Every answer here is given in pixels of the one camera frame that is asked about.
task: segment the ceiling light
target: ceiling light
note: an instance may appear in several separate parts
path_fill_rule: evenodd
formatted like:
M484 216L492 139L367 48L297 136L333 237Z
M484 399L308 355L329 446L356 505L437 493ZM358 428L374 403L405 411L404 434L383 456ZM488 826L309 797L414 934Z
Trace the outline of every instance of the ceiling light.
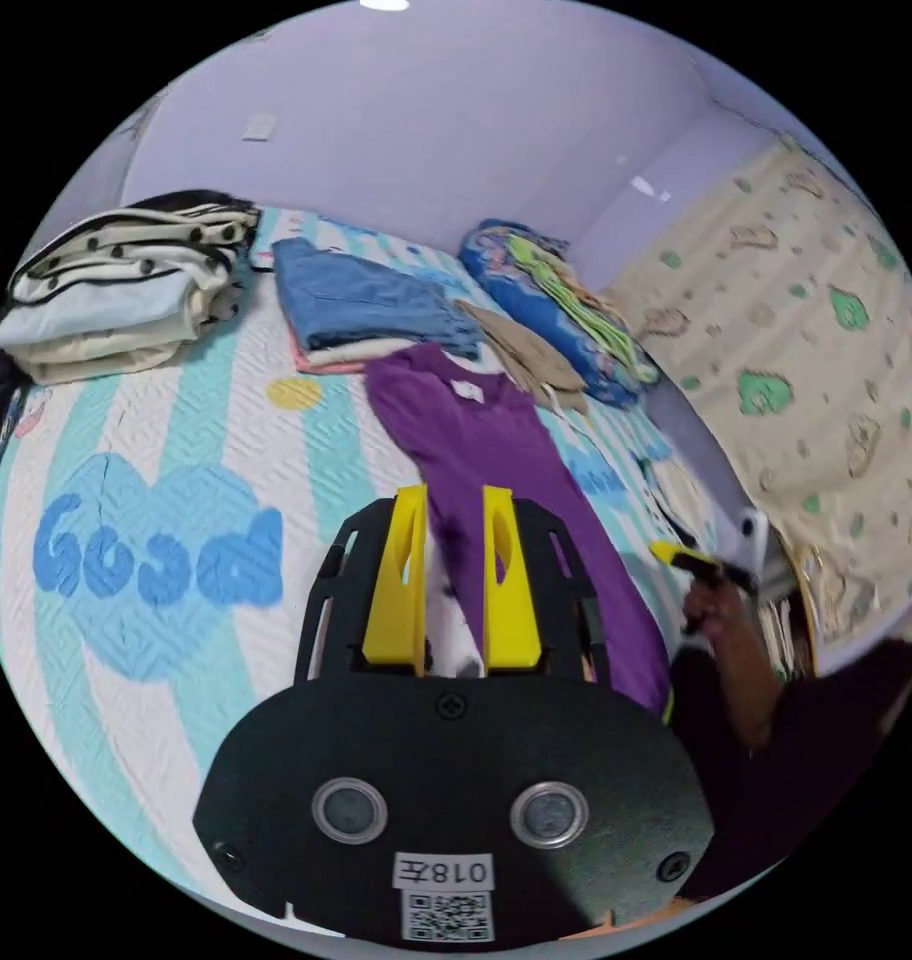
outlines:
M386 13L398 13L409 8L409 0L359 0L370 10L384 10Z

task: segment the dark clothing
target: dark clothing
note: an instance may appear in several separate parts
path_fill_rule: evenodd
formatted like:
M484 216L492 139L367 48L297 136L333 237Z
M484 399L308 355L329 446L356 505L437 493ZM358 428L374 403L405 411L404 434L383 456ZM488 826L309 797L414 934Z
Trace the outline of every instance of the dark clothing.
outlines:
M912 644L884 640L838 673L786 685L769 743L750 757L730 726L709 654L679 653L672 728L716 833L679 896L701 900L788 856L843 799L882 744L880 722L912 678Z

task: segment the qr code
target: qr code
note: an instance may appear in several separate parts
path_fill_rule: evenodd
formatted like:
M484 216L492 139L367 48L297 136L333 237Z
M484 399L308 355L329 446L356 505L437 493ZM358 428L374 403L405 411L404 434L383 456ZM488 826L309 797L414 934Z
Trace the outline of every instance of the qr code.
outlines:
M489 893L403 891L403 939L488 943L494 939Z

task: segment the label sticker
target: label sticker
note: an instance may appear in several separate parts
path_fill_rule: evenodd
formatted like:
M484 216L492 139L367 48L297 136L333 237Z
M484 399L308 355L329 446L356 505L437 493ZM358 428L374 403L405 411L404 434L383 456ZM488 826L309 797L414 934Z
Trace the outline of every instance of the label sticker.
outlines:
M492 943L489 892L416 893L403 890L403 939L420 943Z
M495 889L491 853L397 853L393 887L417 892L465 893Z
M477 403L486 402L482 388L475 383L470 383L468 380L451 380L450 383L453 385L453 392L456 396L462 397L464 400L475 400Z

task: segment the screw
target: screw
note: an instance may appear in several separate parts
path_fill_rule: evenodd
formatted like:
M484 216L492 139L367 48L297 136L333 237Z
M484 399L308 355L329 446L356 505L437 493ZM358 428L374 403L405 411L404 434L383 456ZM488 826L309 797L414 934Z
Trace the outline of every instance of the screw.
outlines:
M217 840L216 843L213 844L213 852L219 858L220 863L231 873L239 873L239 871L243 869L243 855L228 843Z
M656 877L663 883L675 883L689 869L688 853L671 853L656 870Z
M436 712L444 720L459 720L465 716L467 709L466 698L458 693L441 694L436 701Z

